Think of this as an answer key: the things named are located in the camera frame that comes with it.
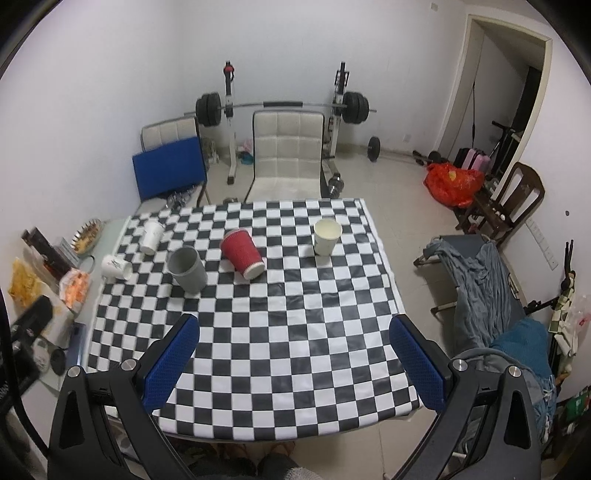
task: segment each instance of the barbell on floor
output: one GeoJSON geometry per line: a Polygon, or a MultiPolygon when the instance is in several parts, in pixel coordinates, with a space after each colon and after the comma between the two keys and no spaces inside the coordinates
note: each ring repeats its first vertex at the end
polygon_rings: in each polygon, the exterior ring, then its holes
{"type": "Polygon", "coordinates": [[[295,107],[321,106],[342,110],[343,122],[346,124],[358,125],[367,120],[370,112],[377,110],[369,108],[369,102],[359,92],[346,92],[343,95],[343,103],[305,103],[297,100],[278,100],[266,102],[251,103],[228,103],[222,105],[222,100],[217,92],[204,93],[195,103],[195,115],[197,122],[204,127],[216,127],[222,121],[222,111],[227,116],[233,116],[233,109],[258,107],[276,108],[276,107],[295,107]]]}

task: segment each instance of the black cable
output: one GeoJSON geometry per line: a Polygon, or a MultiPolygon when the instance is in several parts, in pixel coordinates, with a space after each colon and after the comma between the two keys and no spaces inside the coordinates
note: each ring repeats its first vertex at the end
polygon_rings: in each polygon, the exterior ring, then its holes
{"type": "Polygon", "coordinates": [[[472,148],[476,137],[476,79],[472,83],[472,148]]]}
{"type": "Polygon", "coordinates": [[[18,389],[17,368],[14,363],[14,356],[12,355],[12,342],[10,334],[10,323],[8,321],[8,312],[6,304],[4,303],[4,296],[0,289],[0,343],[2,345],[2,360],[4,364],[4,371],[6,372],[6,383],[8,384],[8,391],[12,397],[14,411],[17,414],[23,428],[31,437],[31,440],[37,445],[39,451],[47,458],[49,448],[45,445],[43,439],[39,436],[31,420],[27,416],[25,407],[22,404],[21,394],[18,389]]]}

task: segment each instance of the checkered tablecloth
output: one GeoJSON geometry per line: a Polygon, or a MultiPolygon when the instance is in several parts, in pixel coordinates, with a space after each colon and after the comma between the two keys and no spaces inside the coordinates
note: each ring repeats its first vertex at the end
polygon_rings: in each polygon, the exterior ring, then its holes
{"type": "Polygon", "coordinates": [[[409,413],[416,391],[390,347],[402,309],[363,200],[231,203],[130,218],[116,249],[127,281],[98,300],[88,371],[139,358],[182,312],[197,314],[200,340],[167,404],[164,432],[218,440],[285,440],[343,432],[409,413]],[[313,225],[334,216],[343,235],[314,256],[313,225]],[[165,224],[153,257],[139,252],[149,218],[165,224]],[[267,265],[248,282],[222,258],[220,241],[246,228],[267,265]],[[194,246],[207,286],[173,285],[167,252],[194,246]]]}

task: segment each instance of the wall outlet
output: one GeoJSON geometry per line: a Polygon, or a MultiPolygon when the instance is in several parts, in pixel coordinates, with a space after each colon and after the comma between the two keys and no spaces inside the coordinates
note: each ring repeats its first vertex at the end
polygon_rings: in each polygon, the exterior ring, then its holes
{"type": "Polygon", "coordinates": [[[548,244],[548,242],[544,238],[544,234],[540,230],[540,227],[538,227],[538,225],[534,222],[532,217],[529,217],[525,221],[525,224],[527,225],[527,228],[530,229],[530,232],[534,236],[536,243],[540,247],[540,250],[542,250],[542,253],[544,254],[544,258],[548,262],[550,269],[554,270],[556,267],[558,267],[558,262],[554,258],[554,254],[552,253],[552,250],[550,249],[550,245],[548,244]]]}

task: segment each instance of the white padded chair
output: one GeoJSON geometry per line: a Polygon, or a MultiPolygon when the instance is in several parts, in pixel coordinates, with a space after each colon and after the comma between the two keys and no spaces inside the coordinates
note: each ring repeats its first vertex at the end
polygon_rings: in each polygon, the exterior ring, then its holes
{"type": "Polygon", "coordinates": [[[322,113],[255,112],[254,180],[246,201],[321,198],[323,134],[322,113]]]}
{"type": "MultiPolygon", "coordinates": [[[[198,136],[195,117],[182,116],[143,127],[141,133],[142,149],[146,152],[167,143],[198,136]]],[[[207,187],[203,187],[203,193],[207,202],[211,205],[207,187]]]]}

